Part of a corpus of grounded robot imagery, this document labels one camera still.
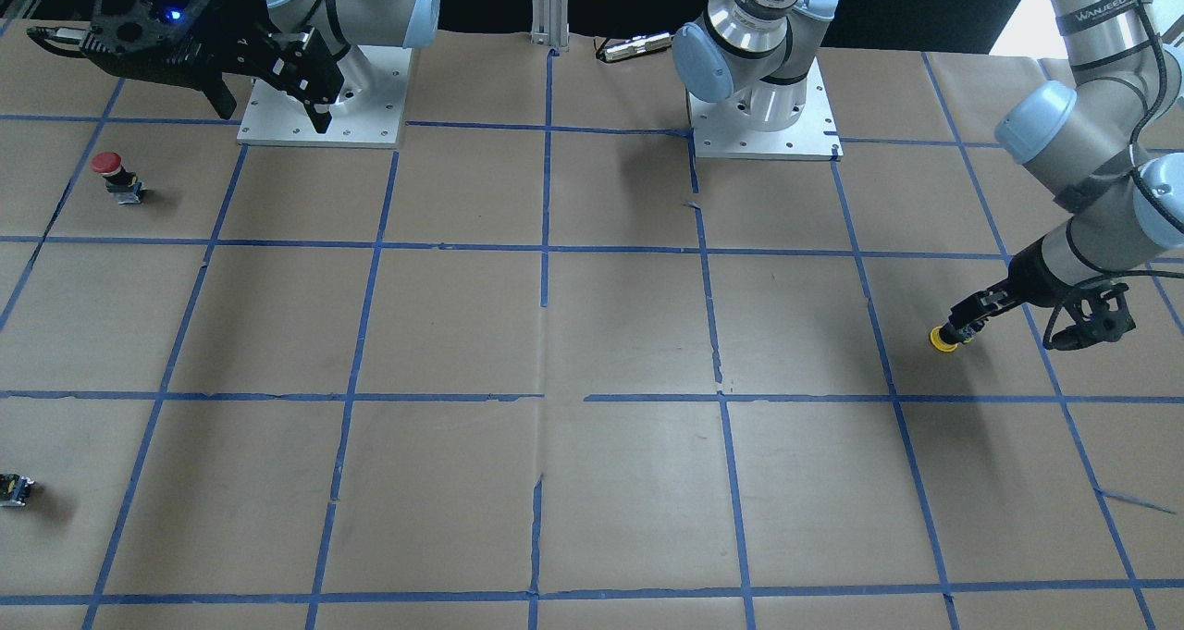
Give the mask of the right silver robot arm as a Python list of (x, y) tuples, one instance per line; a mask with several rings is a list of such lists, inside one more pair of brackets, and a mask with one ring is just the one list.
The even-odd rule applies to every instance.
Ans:
[[(202, 94), (219, 118), (238, 102), (225, 75), (278, 95), (275, 142), (392, 144), (403, 68), (426, 49), (440, 0), (94, 0), (88, 28), (46, 28), (103, 72)], [(382, 121), (361, 121), (377, 112)]]

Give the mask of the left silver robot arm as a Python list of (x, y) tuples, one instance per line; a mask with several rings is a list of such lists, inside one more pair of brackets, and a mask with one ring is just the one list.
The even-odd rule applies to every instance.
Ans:
[[(1180, 51), (1152, 26), (1152, 0), (1050, 0), (1074, 83), (1047, 81), (1012, 108), (995, 139), (1069, 213), (1012, 256), (1008, 276), (952, 306), (929, 334), (942, 352), (969, 343), (989, 319), (1029, 303), (1054, 316), (1047, 349), (1075, 351), (1131, 332), (1128, 284), (1143, 263), (1180, 247), (1180, 154), (1150, 156), (1145, 127), (1180, 102)], [(839, 0), (708, 0), (673, 36), (688, 94), (738, 103), (751, 117), (772, 107), (764, 131), (794, 123)]]

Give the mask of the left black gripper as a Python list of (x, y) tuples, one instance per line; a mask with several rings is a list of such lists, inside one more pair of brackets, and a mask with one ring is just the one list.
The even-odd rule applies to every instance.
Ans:
[(1023, 247), (1012, 256), (1004, 283), (972, 292), (950, 309), (948, 335), (973, 335), (982, 332), (987, 319), (1029, 303), (1036, 308), (1058, 306), (1072, 284), (1054, 276), (1044, 261), (1041, 247)]

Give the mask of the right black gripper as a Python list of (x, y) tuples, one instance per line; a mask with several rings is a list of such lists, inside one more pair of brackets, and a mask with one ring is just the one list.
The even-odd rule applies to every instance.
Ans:
[(345, 86), (337, 58), (317, 28), (276, 31), (266, 0), (94, 0), (78, 51), (116, 77), (200, 90), (223, 120), (238, 107), (223, 75), (249, 65), (323, 134)]

